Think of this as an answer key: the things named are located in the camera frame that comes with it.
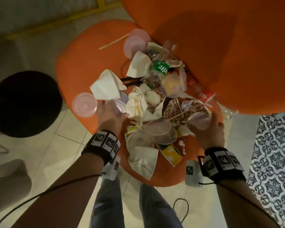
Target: hand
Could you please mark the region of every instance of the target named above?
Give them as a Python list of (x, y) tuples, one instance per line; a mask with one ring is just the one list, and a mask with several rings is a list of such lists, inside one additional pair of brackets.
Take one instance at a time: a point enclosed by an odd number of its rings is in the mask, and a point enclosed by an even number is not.
[(218, 122), (215, 112), (213, 112), (211, 115), (210, 125), (207, 129), (199, 130), (191, 124), (188, 124), (187, 127), (195, 134), (197, 140), (204, 150), (212, 147), (224, 147), (224, 124)]
[(116, 107), (113, 100), (108, 101), (103, 106), (103, 102), (99, 102), (97, 106), (97, 117), (98, 117), (98, 129), (99, 130), (109, 130), (113, 132), (116, 136), (120, 133), (123, 121), (129, 117), (128, 113), (123, 113), (121, 115), (116, 115), (114, 113), (114, 108)]

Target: yellow metal frame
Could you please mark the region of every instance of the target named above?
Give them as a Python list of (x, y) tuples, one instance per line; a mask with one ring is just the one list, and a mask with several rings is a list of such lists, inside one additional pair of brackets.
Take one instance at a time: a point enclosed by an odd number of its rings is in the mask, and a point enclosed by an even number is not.
[(0, 35), (0, 42), (5, 41), (5, 40), (15, 40), (17, 38), (27, 36), (29, 34), (39, 33), (39, 32), (45, 31), (45, 30), (49, 30), (55, 26), (68, 23), (70, 21), (74, 21), (74, 20), (89, 16), (92, 14), (98, 14), (102, 11), (106, 11), (109, 9), (113, 9), (113, 8), (122, 6), (122, 3), (120, 1), (116, 1), (116, 2), (113, 2), (113, 3), (106, 5), (104, 0), (97, 0), (97, 3), (98, 3), (98, 8), (96, 8), (96, 9), (84, 10), (84, 11), (72, 14), (68, 17), (64, 17), (61, 19), (54, 20), (52, 22), (46, 22), (46, 23), (42, 23), (40, 25), (31, 26), (31, 27), (29, 27), (23, 31), (20, 31), (20, 32), (12, 32), (10, 34)]

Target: black and white patterned floor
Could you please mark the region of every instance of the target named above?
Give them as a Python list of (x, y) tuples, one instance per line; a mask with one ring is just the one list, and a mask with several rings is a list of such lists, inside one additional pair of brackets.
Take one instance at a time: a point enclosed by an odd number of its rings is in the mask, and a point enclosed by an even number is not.
[(269, 214), (285, 227), (285, 116), (262, 115), (247, 183)]

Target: forearm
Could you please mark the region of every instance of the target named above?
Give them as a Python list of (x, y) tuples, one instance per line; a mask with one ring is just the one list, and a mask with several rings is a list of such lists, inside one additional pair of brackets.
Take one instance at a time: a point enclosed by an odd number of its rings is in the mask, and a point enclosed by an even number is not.
[[(262, 205), (255, 198), (245, 181), (223, 180), (219, 184), (239, 193), (263, 210)], [(217, 191), (228, 228), (278, 228), (262, 211), (238, 195), (220, 185), (217, 185)]]
[[(83, 154), (50, 188), (84, 176), (100, 174), (103, 166), (101, 157), (90, 153)], [(97, 180), (98, 177), (88, 178), (40, 196), (12, 228), (76, 228)]]

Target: orange seat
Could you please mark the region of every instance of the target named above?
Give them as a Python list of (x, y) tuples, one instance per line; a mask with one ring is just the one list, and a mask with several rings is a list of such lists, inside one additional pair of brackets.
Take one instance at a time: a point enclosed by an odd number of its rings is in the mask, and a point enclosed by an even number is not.
[[(72, 101), (75, 96), (82, 92), (91, 92), (90, 85), (99, 78), (105, 70), (112, 70), (120, 78), (125, 77), (130, 61), (123, 54), (125, 39), (99, 50), (100, 47), (115, 41), (128, 34), (137, 25), (125, 20), (109, 20), (98, 23), (80, 34), (68, 48), (60, 55), (57, 62), (57, 81), (63, 98), (72, 111)], [(91, 118), (78, 120), (85, 128), (94, 134), (97, 130), (96, 115)], [(197, 155), (204, 151), (193, 137), (186, 137), (186, 155), (183, 160), (173, 167), (159, 152), (156, 168), (152, 178), (148, 181), (132, 170), (128, 163), (129, 153), (126, 149), (124, 132), (129, 125), (129, 120), (123, 123), (122, 132), (119, 136), (121, 148), (118, 155), (121, 157), (122, 167), (136, 179), (153, 186), (172, 186), (184, 181), (186, 160), (197, 160)]]
[(121, 0), (132, 19), (243, 114), (285, 111), (285, 0)]

